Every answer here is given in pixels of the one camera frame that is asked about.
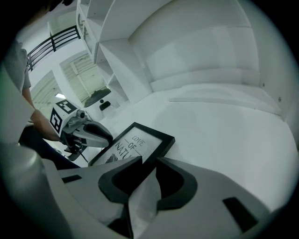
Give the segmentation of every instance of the dark pants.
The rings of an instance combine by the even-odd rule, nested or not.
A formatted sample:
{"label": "dark pants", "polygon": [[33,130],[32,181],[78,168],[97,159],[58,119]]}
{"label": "dark pants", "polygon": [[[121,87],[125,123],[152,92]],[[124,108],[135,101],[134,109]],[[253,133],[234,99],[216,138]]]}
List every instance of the dark pants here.
{"label": "dark pants", "polygon": [[36,151],[43,159],[49,159],[55,163],[57,170],[76,169],[76,164],[64,158],[53,149],[37,132],[34,126],[26,127],[20,137],[20,144]]}

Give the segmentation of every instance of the person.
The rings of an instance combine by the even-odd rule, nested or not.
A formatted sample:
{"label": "person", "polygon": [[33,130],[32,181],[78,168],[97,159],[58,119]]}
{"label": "person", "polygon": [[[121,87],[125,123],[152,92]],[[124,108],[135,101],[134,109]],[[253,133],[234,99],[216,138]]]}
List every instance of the person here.
{"label": "person", "polygon": [[[49,11],[52,11],[62,0],[48,0],[45,1],[41,10],[29,20],[27,25],[39,20]],[[72,0],[64,0],[65,5],[71,4]],[[6,56],[3,59],[3,65],[12,79],[14,85],[28,101],[28,103],[35,109],[30,95],[30,80],[28,76],[27,67],[27,52],[21,48],[21,44],[16,40],[11,44]],[[23,146],[35,150],[42,158],[52,160],[59,169],[74,169],[79,168],[76,164],[72,163],[55,149],[53,149],[44,139],[50,141],[59,141],[59,136],[51,127],[49,121],[43,114],[35,109],[31,116],[31,121],[26,125],[23,130],[19,143]]]}

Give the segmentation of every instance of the framed print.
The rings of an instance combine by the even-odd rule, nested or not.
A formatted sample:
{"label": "framed print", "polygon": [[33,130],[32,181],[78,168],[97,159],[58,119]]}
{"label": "framed print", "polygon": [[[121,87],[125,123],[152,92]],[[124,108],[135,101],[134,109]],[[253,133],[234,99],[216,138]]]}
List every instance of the framed print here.
{"label": "framed print", "polygon": [[96,155],[88,166],[101,165],[133,156],[142,156],[143,163],[151,162],[157,157],[165,156],[174,142],[173,136],[134,122],[114,139],[109,147]]}

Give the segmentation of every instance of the gray shirt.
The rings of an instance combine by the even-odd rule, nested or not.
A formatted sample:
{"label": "gray shirt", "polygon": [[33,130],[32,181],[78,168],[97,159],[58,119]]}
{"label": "gray shirt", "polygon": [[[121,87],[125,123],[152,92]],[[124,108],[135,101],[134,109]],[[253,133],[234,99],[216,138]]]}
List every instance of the gray shirt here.
{"label": "gray shirt", "polygon": [[31,84],[27,68],[27,52],[22,45],[14,40],[3,60],[3,65],[17,89],[22,92]]}

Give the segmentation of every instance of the metal railing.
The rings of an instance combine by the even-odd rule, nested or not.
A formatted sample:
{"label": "metal railing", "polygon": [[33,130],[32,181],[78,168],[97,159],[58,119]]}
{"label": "metal railing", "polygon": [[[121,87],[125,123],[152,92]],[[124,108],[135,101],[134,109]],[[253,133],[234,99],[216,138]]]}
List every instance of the metal railing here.
{"label": "metal railing", "polygon": [[28,70],[32,71],[34,66],[50,52],[57,51],[59,47],[76,38],[81,38],[77,26],[67,28],[52,35],[28,53]]}

